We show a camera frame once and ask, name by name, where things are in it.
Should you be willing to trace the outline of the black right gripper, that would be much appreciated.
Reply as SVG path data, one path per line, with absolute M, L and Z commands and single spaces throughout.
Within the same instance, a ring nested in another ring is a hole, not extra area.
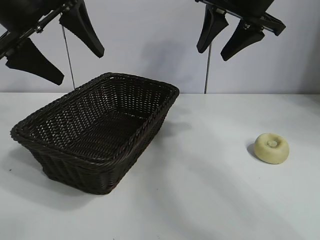
M 263 29 L 280 35 L 286 28 L 281 20 L 267 13 L 273 0 L 196 0 L 196 2 L 207 4 L 202 30 L 196 45 L 199 53 L 204 53 L 213 39 L 229 25 L 226 13 L 241 19 L 220 53 L 224 61 L 228 61 L 244 48 L 261 41 L 265 37 Z

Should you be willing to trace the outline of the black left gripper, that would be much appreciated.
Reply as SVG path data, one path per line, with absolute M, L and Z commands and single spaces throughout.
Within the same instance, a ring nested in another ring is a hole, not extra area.
M 0 25 L 6 29 L 0 37 L 0 57 L 6 66 L 39 76 L 61 85 L 64 74 L 55 67 L 29 38 L 41 33 L 58 15 L 59 23 L 78 37 L 98 58 L 105 48 L 90 21 L 84 0 L 2 0 Z

